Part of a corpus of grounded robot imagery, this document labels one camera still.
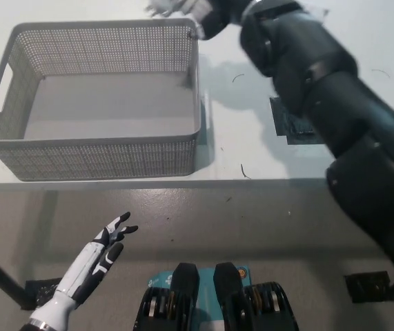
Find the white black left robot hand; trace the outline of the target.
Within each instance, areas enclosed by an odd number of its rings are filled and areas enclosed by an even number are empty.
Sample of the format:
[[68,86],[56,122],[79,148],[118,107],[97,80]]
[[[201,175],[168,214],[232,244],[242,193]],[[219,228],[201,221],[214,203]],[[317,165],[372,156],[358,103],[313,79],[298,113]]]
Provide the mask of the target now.
[[68,329],[71,312],[85,303],[123,251],[121,241],[138,230],[136,225],[122,226],[129,217],[129,212],[117,217],[83,247],[52,298],[30,315],[22,330]]

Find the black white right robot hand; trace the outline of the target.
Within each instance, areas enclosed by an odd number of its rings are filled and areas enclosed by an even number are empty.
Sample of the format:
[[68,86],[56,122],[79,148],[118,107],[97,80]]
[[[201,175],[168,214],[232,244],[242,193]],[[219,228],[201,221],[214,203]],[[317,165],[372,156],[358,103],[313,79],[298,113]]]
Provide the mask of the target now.
[[250,3],[248,0],[197,1],[192,15],[199,25],[199,38],[209,40],[229,24],[240,25]]

